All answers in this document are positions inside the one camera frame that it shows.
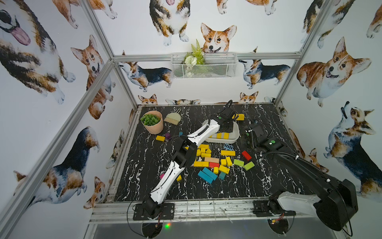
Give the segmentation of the white plastic bin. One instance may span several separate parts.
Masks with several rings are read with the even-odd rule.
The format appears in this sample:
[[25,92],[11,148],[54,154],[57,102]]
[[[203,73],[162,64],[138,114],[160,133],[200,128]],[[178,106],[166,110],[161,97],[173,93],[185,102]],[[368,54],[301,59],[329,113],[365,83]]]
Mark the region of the white plastic bin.
[[206,142],[209,143],[226,143],[233,144],[240,137],[239,126],[237,122],[233,122],[233,125],[224,132],[218,132],[212,134],[209,138],[206,139]]

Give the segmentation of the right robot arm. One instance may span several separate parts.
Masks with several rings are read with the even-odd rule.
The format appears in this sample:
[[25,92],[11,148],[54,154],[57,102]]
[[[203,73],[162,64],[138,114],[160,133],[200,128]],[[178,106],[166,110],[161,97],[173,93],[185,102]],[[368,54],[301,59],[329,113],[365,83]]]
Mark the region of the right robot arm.
[[270,138],[257,120],[247,124],[246,135],[249,145],[260,158],[268,158],[298,177],[312,191],[311,195],[279,190],[268,198],[268,202],[255,205],[254,213],[269,213],[283,216],[286,212],[302,213],[317,217],[334,231],[344,231],[351,226],[351,218],[358,212],[356,189],[345,179],[338,180],[324,173],[314,164],[289,152],[275,138]]

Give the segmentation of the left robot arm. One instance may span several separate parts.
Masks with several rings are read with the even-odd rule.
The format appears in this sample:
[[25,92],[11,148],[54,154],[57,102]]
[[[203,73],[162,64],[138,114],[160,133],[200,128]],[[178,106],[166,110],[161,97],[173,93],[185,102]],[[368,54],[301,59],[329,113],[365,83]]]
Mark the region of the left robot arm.
[[233,101],[208,119],[208,122],[189,135],[182,135],[177,139],[175,152],[164,177],[145,195],[142,201],[143,212],[151,219],[157,218],[162,212],[162,204],[170,190],[185,168],[191,167],[197,157],[198,147],[211,135],[218,133],[222,126],[229,126],[238,118],[238,113],[231,107]]

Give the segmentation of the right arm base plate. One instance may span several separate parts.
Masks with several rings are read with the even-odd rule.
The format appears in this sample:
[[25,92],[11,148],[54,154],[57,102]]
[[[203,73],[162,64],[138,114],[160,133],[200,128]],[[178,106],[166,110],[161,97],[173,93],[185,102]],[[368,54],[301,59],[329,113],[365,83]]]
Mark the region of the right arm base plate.
[[253,214],[257,217],[280,217],[295,216],[295,211],[286,211],[275,201],[269,200],[254,200],[253,201]]

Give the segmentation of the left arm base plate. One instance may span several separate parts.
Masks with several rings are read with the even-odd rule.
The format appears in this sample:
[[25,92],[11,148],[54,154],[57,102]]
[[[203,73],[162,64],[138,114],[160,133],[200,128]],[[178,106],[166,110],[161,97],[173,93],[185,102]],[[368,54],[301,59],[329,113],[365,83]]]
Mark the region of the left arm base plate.
[[147,221],[147,220],[172,220],[175,215],[175,204],[164,203],[159,206],[154,206],[153,210],[148,209],[145,204],[136,204],[134,208],[133,220],[134,221]]

